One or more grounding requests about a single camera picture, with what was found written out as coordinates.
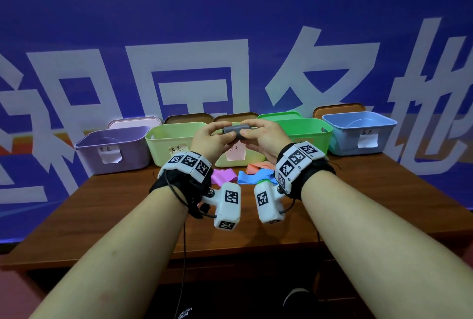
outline person's left hand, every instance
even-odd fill
[[[227,126],[232,126],[232,123],[229,121],[211,122],[200,128],[192,138],[191,151],[204,156],[212,165],[215,165],[222,153],[228,151],[236,142],[235,131],[224,135],[212,135],[215,131]]]

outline brown lid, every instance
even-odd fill
[[[205,122],[210,124],[212,120],[212,115],[201,112],[198,114],[172,115],[164,121],[164,124],[180,124],[183,122]]]
[[[228,114],[217,116],[214,121],[240,122],[247,119],[256,119],[258,114],[255,112],[241,112],[239,114]]]
[[[316,119],[322,119],[322,116],[327,115],[327,114],[340,114],[342,112],[360,112],[360,111],[365,111],[365,107],[358,102],[354,102],[351,104],[319,106],[314,110],[313,116]]]

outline tabletop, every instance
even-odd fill
[[[414,226],[436,237],[473,238],[473,215],[384,154],[331,156],[337,175]],[[158,167],[93,176],[8,256],[4,269],[70,267],[145,198]],[[242,185],[241,220],[232,232],[209,219],[186,220],[188,257],[298,249],[317,244],[317,231],[301,201],[275,224],[259,221],[252,185]],[[287,207],[291,200],[282,200]],[[182,234],[172,258],[183,255]]]

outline person's left arm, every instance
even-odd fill
[[[225,126],[231,122],[201,128],[191,151],[215,164],[236,136],[234,132],[211,136]],[[169,187],[152,191],[69,270],[30,318],[143,317],[187,211]]]

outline gray object in hands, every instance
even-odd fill
[[[245,140],[245,138],[243,136],[240,135],[240,130],[241,129],[247,129],[247,130],[251,130],[251,126],[250,125],[247,125],[247,124],[243,124],[243,125],[233,125],[233,126],[227,126],[226,128],[223,128],[223,133],[224,134],[228,134],[229,132],[232,132],[232,131],[235,131],[236,132],[236,140]]]

